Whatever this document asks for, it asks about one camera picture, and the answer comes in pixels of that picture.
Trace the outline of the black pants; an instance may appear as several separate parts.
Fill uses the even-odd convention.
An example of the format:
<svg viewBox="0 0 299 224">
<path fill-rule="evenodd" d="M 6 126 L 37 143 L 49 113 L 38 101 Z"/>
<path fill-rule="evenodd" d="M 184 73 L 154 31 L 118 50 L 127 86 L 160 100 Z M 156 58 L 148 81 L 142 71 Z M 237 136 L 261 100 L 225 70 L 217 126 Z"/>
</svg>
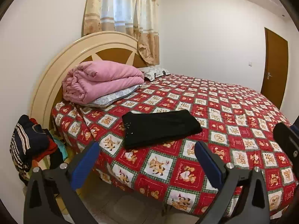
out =
<svg viewBox="0 0 299 224">
<path fill-rule="evenodd" d="M 198 120 L 187 110 L 149 114 L 128 112 L 122 116 L 122 122 L 127 150 L 181 140 L 202 132 Z"/>
</svg>

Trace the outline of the red patchwork bedspread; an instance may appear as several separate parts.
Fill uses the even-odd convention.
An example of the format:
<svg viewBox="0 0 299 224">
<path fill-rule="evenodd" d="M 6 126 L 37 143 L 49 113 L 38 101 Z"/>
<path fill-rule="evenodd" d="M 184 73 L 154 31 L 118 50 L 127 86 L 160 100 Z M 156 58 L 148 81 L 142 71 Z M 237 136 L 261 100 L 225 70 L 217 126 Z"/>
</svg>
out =
<svg viewBox="0 0 299 224">
<path fill-rule="evenodd" d="M 192 115 L 182 129 L 190 130 L 198 122 L 199 133 L 125 149 L 124 114 L 179 110 Z M 196 159 L 198 141 L 225 163 L 259 167 L 271 214 L 293 200 L 298 184 L 290 160 L 273 138 L 275 125 L 289 121 L 265 96 L 240 85 L 170 74 L 146 82 L 104 109 L 61 101 L 52 108 L 52 117 L 75 152 L 92 140 L 99 143 L 94 171 L 103 181 L 191 214 L 203 214 L 217 194 Z"/>
</svg>

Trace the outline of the pile of clothes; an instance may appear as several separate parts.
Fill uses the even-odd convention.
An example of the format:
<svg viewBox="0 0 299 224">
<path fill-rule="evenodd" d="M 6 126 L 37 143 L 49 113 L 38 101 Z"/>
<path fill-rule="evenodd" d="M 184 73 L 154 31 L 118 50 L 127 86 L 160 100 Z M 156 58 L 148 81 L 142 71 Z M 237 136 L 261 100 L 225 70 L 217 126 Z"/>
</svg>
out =
<svg viewBox="0 0 299 224">
<path fill-rule="evenodd" d="M 68 158 L 65 145 L 28 115 L 22 115 L 14 128 L 10 154 L 19 178 L 26 186 L 35 163 L 48 156 L 50 169 L 55 169 Z"/>
</svg>

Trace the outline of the white patterned pillow under quilt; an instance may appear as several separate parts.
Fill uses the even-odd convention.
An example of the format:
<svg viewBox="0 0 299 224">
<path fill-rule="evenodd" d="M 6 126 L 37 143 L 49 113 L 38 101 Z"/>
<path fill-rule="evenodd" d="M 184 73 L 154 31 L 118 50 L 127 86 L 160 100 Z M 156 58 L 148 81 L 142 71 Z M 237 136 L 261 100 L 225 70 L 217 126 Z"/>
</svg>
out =
<svg viewBox="0 0 299 224">
<path fill-rule="evenodd" d="M 91 108 L 105 108 L 105 107 L 108 107 L 109 105 L 113 104 L 114 102 L 117 102 L 118 100 L 121 100 L 121 99 L 131 95 L 140 87 L 141 87 L 141 84 L 134 85 L 129 88 L 126 88 L 126 89 L 123 89 L 120 91 L 116 91 L 114 93 L 111 93 L 111 94 L 108 94 L 105 96 L 101 96 L 88 104 L 81 104 L 81 106 L 91 107 Z"/>
</svg>

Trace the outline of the brown wooden door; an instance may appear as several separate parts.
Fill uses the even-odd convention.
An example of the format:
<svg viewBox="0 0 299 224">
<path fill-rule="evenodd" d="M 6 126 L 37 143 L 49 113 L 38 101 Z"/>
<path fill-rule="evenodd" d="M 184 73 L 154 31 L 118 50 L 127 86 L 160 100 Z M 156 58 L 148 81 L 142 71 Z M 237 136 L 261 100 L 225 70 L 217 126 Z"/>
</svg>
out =
<svg viewBox="0 0 299 224">
<path fill-rule="evenodd" d="M 261 94 L 280 109 L 288 75 L 288 42 L 267 28 L 265 37 L 266 61 Z M 267 80 L 268 72 L 272 75 L 269 80 Z"/>
</svg>

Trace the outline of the pink folded quilt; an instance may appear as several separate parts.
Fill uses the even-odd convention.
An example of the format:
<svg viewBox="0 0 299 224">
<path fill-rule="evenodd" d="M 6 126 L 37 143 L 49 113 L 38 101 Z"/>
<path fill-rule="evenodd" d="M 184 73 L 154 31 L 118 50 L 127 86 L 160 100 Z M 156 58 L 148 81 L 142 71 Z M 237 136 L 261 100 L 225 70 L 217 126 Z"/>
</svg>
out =
<svg viewBox="0 0 299 224">
<path fill-rule="evenodd" d="M 88 104 L 101 96 L 144 83 L 143 73 L 112 61 L 86 61 L 71 69 L 62 81 L 64 100 Z"/>
</svg>

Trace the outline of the grey patterned pillow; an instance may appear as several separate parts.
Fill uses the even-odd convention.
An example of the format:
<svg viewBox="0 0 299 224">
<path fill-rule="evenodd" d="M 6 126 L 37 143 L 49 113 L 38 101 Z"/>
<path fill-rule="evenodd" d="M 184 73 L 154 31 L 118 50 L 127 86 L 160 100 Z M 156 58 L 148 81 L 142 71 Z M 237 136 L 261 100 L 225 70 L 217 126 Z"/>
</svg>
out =
<svg viewBox="0 0 299 224">
<path fill-rule="evenodd" d="M 159 77 L 171 74 L 167 69 L 164 69 L 159 66 L 142 67 L 138 69 L 143 73 L 144 77 L 149 81 L 154 81 Z"/>
</svg>

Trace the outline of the cream wooden headboard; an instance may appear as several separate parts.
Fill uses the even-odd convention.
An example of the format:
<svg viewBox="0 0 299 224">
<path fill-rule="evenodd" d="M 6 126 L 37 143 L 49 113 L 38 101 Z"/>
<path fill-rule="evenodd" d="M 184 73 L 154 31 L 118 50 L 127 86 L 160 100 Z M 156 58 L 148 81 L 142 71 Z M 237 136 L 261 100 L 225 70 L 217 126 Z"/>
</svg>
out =
<svg viewBox="0 0 299 224">
<path fill-rule="evenodd" d="M 31 98 L 29 117 L 47 129 L 52 129 L 52 107 L 63 100 L 61 82 L 67 72 L 84 61 L 109 60 L 136 68 L 147 64 L 138 52 L 137 40 L 116 31 L 104 31 L 84 36 L 62 50 L 47 66 Z"/>
</svg>

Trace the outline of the beige patterned curtain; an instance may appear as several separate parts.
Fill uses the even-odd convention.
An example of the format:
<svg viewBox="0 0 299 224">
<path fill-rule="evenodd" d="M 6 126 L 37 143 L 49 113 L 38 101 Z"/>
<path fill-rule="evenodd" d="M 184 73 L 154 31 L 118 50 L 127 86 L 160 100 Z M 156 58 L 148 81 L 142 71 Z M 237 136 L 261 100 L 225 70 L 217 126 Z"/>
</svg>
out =
<svg viewBox="0 0 299 224">
<path fill-rule="evenodd" d="M 160 63 L 157 0 L 87 0 L 83 35 L 117 31 L 137 40 L 145 63 Z"/>
</svg>

